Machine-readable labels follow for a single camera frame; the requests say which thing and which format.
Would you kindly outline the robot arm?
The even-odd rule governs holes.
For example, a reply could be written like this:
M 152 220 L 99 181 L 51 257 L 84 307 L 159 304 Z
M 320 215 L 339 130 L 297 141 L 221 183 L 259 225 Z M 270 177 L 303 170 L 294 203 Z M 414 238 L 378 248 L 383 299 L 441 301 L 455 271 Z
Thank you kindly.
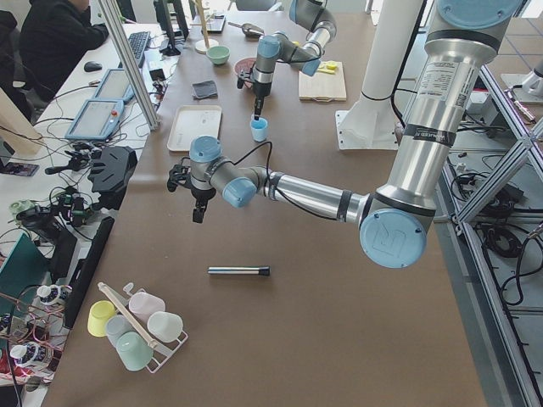
M 261 117 L 265 98 L 270 95 L 276 63 L 295 67 L 305 75 L 313 76 L 321 63 L 324 49 L 337 33 L 333 14 L 323 1 L 293 1 L 289 18 L 310 32 L 306 42 L 298 46 L 282 31 L 260 38 L 254 67 L 250 74 L 255 93 L 254 118 Z
M 199 136 L 188 150 L 193 218 L 204 218 L 212 198 L 241 208 L 263 197 L 353 224 L 363 253 L 375 264 L 396 269 L 414 264 L 427 246 L 435 188 L 468 98 L 481 68 L 498 54 L 519 6 L 517 1 L 435 3 L 415 92 L 406 112 L 397 115 L 395 88 L 425 4 L 385 2 L 362 60 L 361 89 L 346 113 L 325 128 L 337 156 L 318 159 L 300 178 L 269 161 L 230 159 L 219 139 Z

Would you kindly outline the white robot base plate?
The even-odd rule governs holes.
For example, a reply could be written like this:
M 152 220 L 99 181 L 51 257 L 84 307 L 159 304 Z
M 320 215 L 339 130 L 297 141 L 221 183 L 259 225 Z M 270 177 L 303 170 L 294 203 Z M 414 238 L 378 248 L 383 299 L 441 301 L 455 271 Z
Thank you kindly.
M 349 110 L 334 114 L 339 148 L 396 150 L 397 118 L 386 101 L 365 98 L 355 102 Z

